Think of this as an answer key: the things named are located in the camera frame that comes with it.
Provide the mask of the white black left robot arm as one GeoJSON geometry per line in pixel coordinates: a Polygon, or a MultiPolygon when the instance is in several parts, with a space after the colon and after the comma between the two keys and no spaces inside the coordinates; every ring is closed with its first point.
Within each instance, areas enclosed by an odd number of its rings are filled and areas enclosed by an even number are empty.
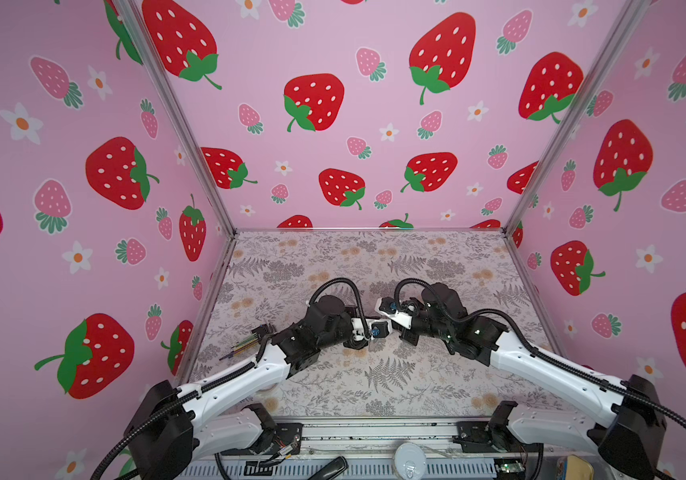
{"type": "Polygon", "coordinates": [[[265,451],[276,431],[267,410],[253,404],[231,415],[231,407],[312,366],[326,348],[360,350],[388,333],[386,322],[361,317],[339,298],[323,296],[309,303],[300,321],[264,337],[255,356],[179,387],[156,384],[124,432],[119,450],[134,462],[124,478],[174,479],[203,456],[265,451]]]}

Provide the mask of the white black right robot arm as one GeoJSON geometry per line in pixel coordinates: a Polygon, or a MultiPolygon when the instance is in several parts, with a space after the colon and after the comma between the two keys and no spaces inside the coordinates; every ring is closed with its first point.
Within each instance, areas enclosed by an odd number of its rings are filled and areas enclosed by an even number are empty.
{"type": "Polygon", "coordinates": [[[649,380],[622,380],[543,351],[510,315],[469,312],[444,284],[425,284],[418,299],[383,299],[378,309],[405,341],[436,338],[452,355],[518,375],[567,401],[589,419],[583,443],[610,467],[633,479],[655,478],[667,422],[649,380]]]}

